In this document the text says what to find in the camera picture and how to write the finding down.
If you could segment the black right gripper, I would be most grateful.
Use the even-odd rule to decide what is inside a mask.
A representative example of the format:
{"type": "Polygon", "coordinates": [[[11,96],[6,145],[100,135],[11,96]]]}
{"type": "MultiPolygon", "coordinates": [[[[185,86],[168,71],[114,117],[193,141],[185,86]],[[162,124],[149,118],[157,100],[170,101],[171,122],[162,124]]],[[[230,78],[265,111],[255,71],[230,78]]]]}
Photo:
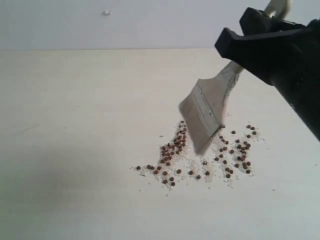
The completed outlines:
{"type": "Polygon", "coordinates": [[[248,7],[239,20],[244,36],[224,28],[215,48],[264,83],[274,86],[320,139],[320,20],[286,21],[288,9],[248,7]]]}

